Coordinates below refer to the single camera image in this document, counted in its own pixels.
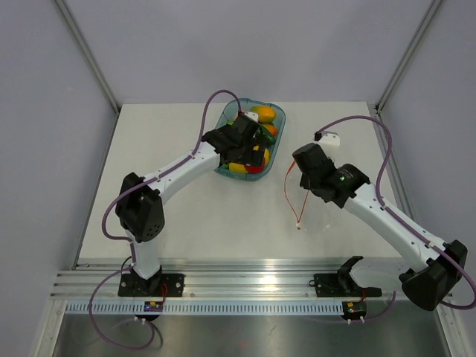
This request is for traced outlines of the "clear zip top bag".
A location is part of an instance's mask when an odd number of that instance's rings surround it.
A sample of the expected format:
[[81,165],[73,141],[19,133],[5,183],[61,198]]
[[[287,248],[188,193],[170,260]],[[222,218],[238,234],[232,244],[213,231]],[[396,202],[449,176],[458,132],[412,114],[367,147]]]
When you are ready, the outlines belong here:
[[324,204],[300,186],[300,171],[294,159],[283,179],[283,195],[291,214],[293,230],[299,234],[323,233],[332,227],[332,217]]

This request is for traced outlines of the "red apple front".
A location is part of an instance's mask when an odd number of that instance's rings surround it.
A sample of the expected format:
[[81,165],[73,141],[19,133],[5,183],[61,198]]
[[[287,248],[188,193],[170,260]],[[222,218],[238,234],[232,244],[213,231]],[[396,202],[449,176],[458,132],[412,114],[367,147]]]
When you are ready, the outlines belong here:
[[266,168],[265,166],[258,167],[258,166],[245,165],[246,172],[251,175],[257,175],[261,173],[262,171],[264,171],[265,168]]

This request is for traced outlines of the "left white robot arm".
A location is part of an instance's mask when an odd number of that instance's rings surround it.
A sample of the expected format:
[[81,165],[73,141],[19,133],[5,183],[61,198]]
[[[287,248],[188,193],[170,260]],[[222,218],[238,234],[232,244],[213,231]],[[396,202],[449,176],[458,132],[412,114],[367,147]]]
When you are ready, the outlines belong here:
[[239,112],[231,125],[206,132],[198,146],[179,160],[147,176],[130,173],[124,178],[115,214],[130,241],[134,284],[141,294],[154,295],[161,286],[161,264],[152,241],[165,226],[165,204],[191,182],[223,165],[262,165],[265,148],[258,114]]

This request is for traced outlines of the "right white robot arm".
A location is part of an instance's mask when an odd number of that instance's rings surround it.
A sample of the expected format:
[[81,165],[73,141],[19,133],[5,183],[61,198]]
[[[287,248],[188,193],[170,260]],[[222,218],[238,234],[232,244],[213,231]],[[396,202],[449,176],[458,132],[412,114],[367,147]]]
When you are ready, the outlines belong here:
[[458,240],[447,243],[430,234],[385,203],[378,187],[357,167],[336,167],[315,143],[295,150],[292,157],[301,171],[302,188],[359,218],[406,261],[409,269],[399,275],[398,284],[419,308],[434,310],[461,279],[475,286],[464,269],[466,246]]

